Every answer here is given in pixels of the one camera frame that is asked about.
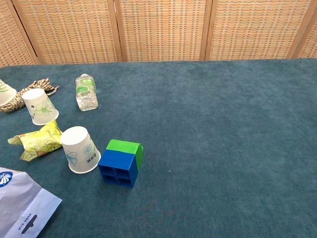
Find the blue toy building brick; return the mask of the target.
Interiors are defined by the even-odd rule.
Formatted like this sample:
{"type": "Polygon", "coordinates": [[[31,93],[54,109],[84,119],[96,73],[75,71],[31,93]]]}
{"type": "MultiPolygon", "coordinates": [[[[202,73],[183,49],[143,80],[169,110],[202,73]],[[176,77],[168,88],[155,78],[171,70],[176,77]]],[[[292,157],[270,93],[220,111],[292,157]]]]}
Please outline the blue toy building brick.
{"type": "Polygon", "coordinates": [[[98,163],[105,182],[133,188],[138,175],[136,156],[106,149],[98,163]]]}

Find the teal carpet table cover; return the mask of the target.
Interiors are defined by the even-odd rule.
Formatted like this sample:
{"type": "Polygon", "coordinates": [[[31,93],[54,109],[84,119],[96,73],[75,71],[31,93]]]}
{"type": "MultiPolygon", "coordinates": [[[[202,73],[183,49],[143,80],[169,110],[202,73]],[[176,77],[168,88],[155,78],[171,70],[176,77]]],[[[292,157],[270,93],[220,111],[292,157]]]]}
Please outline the teal carpet table cover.
{"type": "Polygon", "coordinates": [[[103,152],[141,143],[133,188],[78,175],[63,149],[20,160],[27,109],[0,112],[0,167],[62,199],[38,238],[317,238],[317,59],[7,66],[20,90],[49,77],[61,130],[85,127],[103,152]],[[94,78],[81,111],[75,80],[94,78]]]}

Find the green toy building brick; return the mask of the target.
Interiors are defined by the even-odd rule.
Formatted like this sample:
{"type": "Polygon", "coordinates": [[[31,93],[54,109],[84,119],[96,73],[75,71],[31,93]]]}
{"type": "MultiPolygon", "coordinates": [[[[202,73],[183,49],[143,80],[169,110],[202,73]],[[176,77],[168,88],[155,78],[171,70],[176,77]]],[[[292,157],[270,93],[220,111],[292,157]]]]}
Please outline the green toy building brick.
{"type": "Polygon", "coordinates": [[[136,157],[137,168],[140,170],[144,158],[144,147],[141,143],[111,139],[106,149],[134,154],[136,157]]]}

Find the white paper cup blue flower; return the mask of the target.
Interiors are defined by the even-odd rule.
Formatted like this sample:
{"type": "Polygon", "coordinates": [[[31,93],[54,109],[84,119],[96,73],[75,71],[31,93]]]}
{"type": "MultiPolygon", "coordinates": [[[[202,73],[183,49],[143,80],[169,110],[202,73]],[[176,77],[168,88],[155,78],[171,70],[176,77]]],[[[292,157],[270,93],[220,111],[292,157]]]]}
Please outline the white paper cup blue flower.
{"type": "Polygon", "coordinates": [[[60,140],[72,172],[85,174],[97,167],[101,154],[86,128],[71,127],[63,132],[60,140]]]}

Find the white paper cup green leaves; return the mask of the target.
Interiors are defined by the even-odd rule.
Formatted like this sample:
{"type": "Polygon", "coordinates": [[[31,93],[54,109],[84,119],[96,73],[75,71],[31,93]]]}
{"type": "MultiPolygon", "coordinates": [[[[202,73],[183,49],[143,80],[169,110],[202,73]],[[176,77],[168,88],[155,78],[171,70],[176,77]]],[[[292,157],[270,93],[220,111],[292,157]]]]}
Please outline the white paper cup green leaves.
{"type": "Polygon", "coordinates": [[[17,91],[0,79],[0,106],[9,103],[17,94],[17,91]]]}

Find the woven bamboo folding screen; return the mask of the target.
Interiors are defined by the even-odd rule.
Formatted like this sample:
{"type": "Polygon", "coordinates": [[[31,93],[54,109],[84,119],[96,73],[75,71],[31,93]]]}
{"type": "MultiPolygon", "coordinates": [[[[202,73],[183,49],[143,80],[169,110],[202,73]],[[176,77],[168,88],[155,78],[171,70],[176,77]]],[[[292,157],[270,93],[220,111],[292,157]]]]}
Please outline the woven bamboo folding screen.
{"type": "Polygon", "coordinates": [[[0,0],[0,67],[317,58],[317,0],[0,0]]]}

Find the white resealable snack bag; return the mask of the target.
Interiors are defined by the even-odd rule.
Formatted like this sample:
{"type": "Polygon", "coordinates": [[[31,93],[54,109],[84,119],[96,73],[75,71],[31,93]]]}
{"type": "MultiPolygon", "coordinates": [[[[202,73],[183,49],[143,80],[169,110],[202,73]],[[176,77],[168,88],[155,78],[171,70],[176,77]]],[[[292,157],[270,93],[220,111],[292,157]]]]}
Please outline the white resealable snack bag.
{"type": "Polygon", "coordinates": [[[0,167],[0,238],[37,238],[61,202],[26,172],[0,167]]]}

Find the clear plastic water bottle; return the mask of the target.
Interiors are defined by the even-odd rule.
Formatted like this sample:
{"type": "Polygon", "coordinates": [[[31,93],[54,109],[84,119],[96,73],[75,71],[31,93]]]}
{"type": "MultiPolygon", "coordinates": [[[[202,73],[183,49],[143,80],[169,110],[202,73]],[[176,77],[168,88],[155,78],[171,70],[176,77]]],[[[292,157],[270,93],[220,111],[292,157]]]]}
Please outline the clear plastic water bottle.
{"type": "Polygon", "coordinates": [[[98,107],[94,78],[88,74],[82,74],[75,80],[76,101],[81,111],[90,111],[98,107]]]}

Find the white paper cup green flower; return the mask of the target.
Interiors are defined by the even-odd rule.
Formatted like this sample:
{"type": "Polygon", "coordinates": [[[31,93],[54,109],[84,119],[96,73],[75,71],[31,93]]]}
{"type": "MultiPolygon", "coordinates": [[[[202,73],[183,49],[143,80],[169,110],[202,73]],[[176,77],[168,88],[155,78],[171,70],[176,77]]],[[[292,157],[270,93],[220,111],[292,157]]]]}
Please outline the white paper cup green flower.
{"type": "Polygon", "coordinates": [[[59,111],[42,88],[34,88],[26,91],[22,99],[35,125],[46,125],[59,116],[59,111]]]}

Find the yellow green snack packet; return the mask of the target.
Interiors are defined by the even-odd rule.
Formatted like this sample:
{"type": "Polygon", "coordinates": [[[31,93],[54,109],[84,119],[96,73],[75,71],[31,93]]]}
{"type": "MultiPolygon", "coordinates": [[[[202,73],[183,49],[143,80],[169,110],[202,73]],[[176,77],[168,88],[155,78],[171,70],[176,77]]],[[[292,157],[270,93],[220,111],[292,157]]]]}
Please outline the yellow green snack packet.
{"type": "Polygon", "coordinates": [[[30,162],[60,148],[62,146],[61,135],[62,131],[56,120],[52,120],[40,130],[16,135],[7,141],[11,145],[22,145],[24,152],[20,156],[20,160],[30,162]]]}

